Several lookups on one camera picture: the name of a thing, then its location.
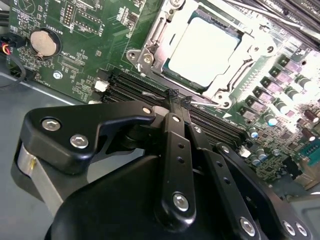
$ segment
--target green circuit board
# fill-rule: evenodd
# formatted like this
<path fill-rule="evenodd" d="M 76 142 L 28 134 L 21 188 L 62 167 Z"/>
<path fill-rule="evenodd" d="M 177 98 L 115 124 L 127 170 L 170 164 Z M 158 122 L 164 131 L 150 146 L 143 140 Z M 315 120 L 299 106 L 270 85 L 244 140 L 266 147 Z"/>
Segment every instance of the green circuit board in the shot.
<path fill-rule="evenodd" d="M 36 72 L 35 81 L 84 103 L 97 100 L 93 86 L 99 69 L 108 71 L 117 68 L 165 90 L 164 85 L 142 77 L 126 58 L 127 50 L 142 48 L 161 4 L 159 0 L 14 0 L 10 12 L 10 31 L 29 39 L 36 29 L 50 29 L 60 38 L 61 52 L 55 57 L 42 60 L 35 57 L 28 43 L 14 50 L 13 54 L 19 56 L 27 69 Z M 257 16 L 247 10 L 241 11 L 252 18 Z M 270 23 L 269 27 L 278 52 L 272 57 L 261 57 L 245 74 L 231 94 L 234 100 L 232 107 L 219 109 L 199 105 L 196 108 L 243 130 L 255 127 L 259 131 L 259 138 L 255 141 L 265 149 L 268 156 L 256 168 L 256 172 L 263 180 L 272 182 L 276 179 L 275 173 L 282 166 L 282 161 L 288 156 L 292 156 L 297 163 L 301 161 L 300 151 L 308 142 L 299 131 L 289 130 L 292 121 L 288 118 L 279 116 L 277 126 L 268 126 L 264 116 L 267 112 L 275 111 L 272 106 L 268 105 L 254 121 L 244 118 L 240 109 L 246 106 L 246 98 L 252 95 L 254 88 L 281 57 L 287 56 L 301 63 L 317 52 L 277 25 Z M 312 70 L 307 77 L 319 81 L 319 69 L 314 67 Z M 63 77 L 55 79 L 55 71 L 61 72 Z M 282 87 L 288 89 L 292 84 L 284 83 Z M 306 109 L 316 112 L 319 98 L 317 93 L 310 101 L 294 106 L 296 116 L 302 116 Z M 314 126 L 313 123 L 306 124 L 319 137 L 320 134 L 313 130 Z M 280 155 L 273 155 L 274 149 L 279 150 Z"/>

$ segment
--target mounting hole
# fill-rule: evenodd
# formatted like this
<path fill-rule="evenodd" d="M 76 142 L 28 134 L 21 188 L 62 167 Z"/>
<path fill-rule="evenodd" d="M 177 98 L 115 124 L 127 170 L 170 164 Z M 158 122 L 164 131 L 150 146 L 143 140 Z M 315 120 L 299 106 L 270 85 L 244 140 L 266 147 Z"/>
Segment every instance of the mounting hole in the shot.
<path fill-rule="evenodd" d="M 223 180 L 224 180 L 224 182 L 225 182 L 226 184 L 229 184 L 229 185 L 231 184 L 231 182 L 230 182 L 230 180 L 229 180 L 228 178 L 224 177 Z"/>
<path fill-rule="evenodd" d="M 274 47 L 273 46 L 269 46 L 266 51 L 268 52 L 268 54 L 272 53 L 274 51 Z"/>
<path fill-rule="evenodd" d="M 173 116 L 172 118 L 173 118 L 173 120 L 175 120 L 176 122 L 180 122 L 180 119 L 179 119 L 177 116 Z"/>
<path fill-rule="evenodd" d="M 150 114 L 151 110 L 149 108 L 143 107 L 142 110 L 146 113 L 146 114 Z"/>
<path fill-rule="evenodd" d="M 129 52 L 128 56 L 132 60 L 136 58 L 136 54 L 134 52 Z"/>
<path fill-rule="evenodd" d="M 217 164 L 220 168 L 222 168 L 222 167 L 223 167 L 222 163 L 221 163 L 221 162 L 219 162 L 219 161 L 216 161 L 216 164 Z"/>
<path fill-rule="evenodd" d="M 180 157 L 180 156 L 178 156 L 176 159 L 177 159 L 177 160 L 179 161 L 179 163 L 181 163 L 181 164 L 184 164 L 184 163 L 185 163 L 185 160 L 184 160 L 182 157 Z"/>

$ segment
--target surface-mount component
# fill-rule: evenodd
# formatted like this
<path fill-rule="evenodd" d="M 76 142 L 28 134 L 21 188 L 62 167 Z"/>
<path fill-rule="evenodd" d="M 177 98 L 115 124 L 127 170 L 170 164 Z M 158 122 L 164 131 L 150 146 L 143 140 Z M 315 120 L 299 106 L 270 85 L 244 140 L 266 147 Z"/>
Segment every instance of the surface-mount component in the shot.
<path fill-rule="evenodd" d="M 266 103 L 272 102 L 275 98 L 263 90 L 261 87 L 256 87 L 253 90 L 253 94 L 261 101 Z"/>
<path fill-rule="evenodd" d="M 302 67 L 299 63 L 294 62 L 290 58 L 286 57 L 285 55 L 282 55 L 279 59 L 279 65 L 284 67 L 285 69 L 293 72 L 293 73 L 300 73 L 302 70 Z"/>
<path fill-rule="evenodd" d="M 316 136 L 308 128 L 303 128 L 301 133 L 310 142 L 316 139 Z"/>
<path fill-rule="evenodd" d="M 264 110 L 266 110 L 267 106 L 262 104 L 261 102 L 257 101 L 256 99 L 254 99 L 252 96 L 249 96 L 246 100 L 245 100 L 246 104 L 252 108 L 253 110 L 257 111 L 257 112 L 263 112 Z"/>
<path fill-rule="evenodd" d="M 264 86 L 266 89 L 273 93 L 280 93 L 283 91 L 283 88 L 280 87 L 277 83 L 274 81 L 270 80 L 267 77 L 264 77 L 261 81 L 262 86 Z"/>
<path fill-rule="evenodd" d="M 57 55 L 62 48 L 58 35 L 48 28 L 38 28 L 30 34 L 30 45 L 39 58 Z"/>
<path fill-rule="evenodd" d="M 257 114 L 245 106 L 240 109 L 239 113 L 242 117 L 251 121 L 257 118 Z"/>
<path fill-rule="evenodd" d="M 293 79 L 287 73 L 281 71 L 279 68 L 273 67 L 269 73 L 281 83 L 285 84 L 293 81 Z"/>
<path fill-rule="evenodd" d="M 305 110 L 303 112 L 303 115 L 305 115 L 306 118 L 309 119 L 313 123 L 316 123 L 319 121 L 319 117 L 309 109 Z"/>
<path fill-rule="evenodd" d="M 277 125 L 277 123 L 278 123 L 278 120 L 271 113 L 268 113 L 267 115 L 265 115 L 264 120 L 271 127 Z"/>

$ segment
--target black bracket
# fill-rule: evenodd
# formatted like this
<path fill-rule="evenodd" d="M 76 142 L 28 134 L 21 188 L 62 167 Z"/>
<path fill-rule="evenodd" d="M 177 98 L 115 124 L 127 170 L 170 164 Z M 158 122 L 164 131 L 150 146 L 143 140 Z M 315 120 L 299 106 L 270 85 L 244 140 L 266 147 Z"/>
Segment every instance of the black bracket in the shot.
<path fill-rule="evenodd" d="M 243 198 L 250 198 L 256 205 L 258 220 L 269 239 L 311 240 L 308 227 L 295 214 L 293 208 L 282 201 L 233 150 L 225 151 L 223 143 L 216 145 L 223 156 Z"/>
<path fill-rule="evenodd" d="M 125 126 L 149 125 L 155 118 L 152 107 L 142 101 L 38 108 L 24 117 L 20 139 L 30 154 L 65 174 L 79 174 L 99 150 L 100 138 L 114 136 Z M 45 120 L 58 122 L 59 128 L 50 126 L 54 121 L 44 126 Z M 78 141 L 87 146 L 73 146 L 73 136 L 83 136 Z"/>

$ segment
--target capacitor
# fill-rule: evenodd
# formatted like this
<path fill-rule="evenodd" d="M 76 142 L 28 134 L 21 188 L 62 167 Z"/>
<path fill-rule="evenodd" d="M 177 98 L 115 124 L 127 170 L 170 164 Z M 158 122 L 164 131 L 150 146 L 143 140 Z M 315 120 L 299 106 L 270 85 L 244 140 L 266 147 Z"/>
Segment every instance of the capacitor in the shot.
<path fill-rule="evenodd" d="M 287 171 L 286 171 L 286 168 L 285 167 L 279 167 L 279 173 L 281 174 L 281 175 L 286 175 L 287 174 Z"/>
<path fill-rule="evenodd" d="M 294 90 L 294 89 L 288 91 L 286 94 L 287 94 L 287 95 L 289 96 L 289 98 L 291 98 L 294 102 L 299 102 L 299 101 L 301 100 L 301 98 L 302 98 L 302 94 L 299 93 L 298 91 Z"/>
<path fill-rule="evenodd" d="M 249 132 L 251 138 L 256 139 L 258 137 L 258 132 L 255 127 L 249 128 L 248 132 Z"/>
<path fill-rule="evenodd" d="M 265 150 L 264 150 L 263 148 L 257 149 L 257 150 L 256 150 L 256 155 L 257 155 L 257 157 L 258 157 L 258 159 L 259 159 L 260 161 L 265 160 L 266 157 L 267 157 L 267 155 L 266 155 L 266 153 L 265 153 Z"/>
<path fill-rule="evenodd" d="M 273 149 L 272 150 L 272 154 L 275 156 L 279 156 L 280 155 L 280 150 L 279 149 Z"/>
<path fill-rule="evenodd" d="M 309 119 L 313 123 L 316 123 L 319 121 L 319 117 L 309 109 L 305 110 L 303 115 L 305 115 L 306 118 Z"/>
<path fill-rule="evenodd" d="M 312 142 L 312 141 L 314 141 L 316 139 L 316 136 L 308 128 L 303 128 L 301 130 L 301 133 L 310 142 Z"/>
<path fill-rule="evenodd" d="M 257 155 L 251 155 L 250 160 L 252 164 L 255 165 L 256 167 L 258 167 L 261 164 L 261 161 L 258 159 Z"/>
<path fill-rule="evenodd" d="M 269 126 L 275 126 L 278 123 L 278 120 L 272 114 L 267 114 L 264 116 L 264 120 Z"/>
<path fill-rule="evenodd" d="M 301 78 L 299 81 L 298 81 L 298 84 L 303 87 L 304 90 L 306 91 L 312 91 L 314 90 L 315 88 L 317 88 L 317 85 L 315 82 L 311 81 L 310 79 L 304 77 L 304 78 Z"/>
<path fill-rule="evenodd" d="M 275 107 L 282 114 L 287 114 L 290 111 L 289 107 L 283 101 L 280 101 L 277 104 L 275 104 Z"/>

